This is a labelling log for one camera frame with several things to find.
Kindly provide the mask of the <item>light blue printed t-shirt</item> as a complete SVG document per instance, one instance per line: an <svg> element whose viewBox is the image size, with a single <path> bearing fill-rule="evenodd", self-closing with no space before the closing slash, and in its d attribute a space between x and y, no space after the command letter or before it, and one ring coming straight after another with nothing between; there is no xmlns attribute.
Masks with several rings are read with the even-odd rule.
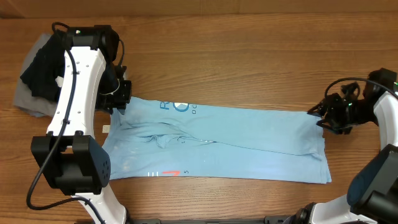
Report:
<svg viewBox="0 0 398 224"><path fill-rule="evenodd" d="M104 149L111 178L227 177L326 184L323 131L303 111L250 110L132 98Z"/></svg>

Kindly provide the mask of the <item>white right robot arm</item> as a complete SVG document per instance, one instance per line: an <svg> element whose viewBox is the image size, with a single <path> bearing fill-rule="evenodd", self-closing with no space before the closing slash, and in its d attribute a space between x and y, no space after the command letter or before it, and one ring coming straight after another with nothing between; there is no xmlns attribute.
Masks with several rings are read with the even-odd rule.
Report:
<svg viewBox="0 0 398 224"><path fill-rule="evenodd" d="M347 224L397 223L397 73L380 68L364 79L326 93L308 113L321 118L318 126L335 134L349 134L352 127L373 122L379 127L381 150L352 180L348 193L325 203L310 203L285 223ZM355 91L363 95L359 99Z"/></svg>

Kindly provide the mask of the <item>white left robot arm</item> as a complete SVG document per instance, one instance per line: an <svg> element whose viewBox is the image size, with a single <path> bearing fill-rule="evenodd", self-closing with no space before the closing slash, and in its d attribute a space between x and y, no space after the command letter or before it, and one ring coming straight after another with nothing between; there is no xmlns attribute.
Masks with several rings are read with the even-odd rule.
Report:
<svg viewBox="0 0 398 224"><path fill-rule="evenodd" d="M45 136L30 150L39 171L65 202L78 201L94 223L131 223L110 184L111 161L94 132L95 111L124 113L131 99L125 78L125 46L109 25L70 27L52 24L63 47L63 85Z"/></svg>

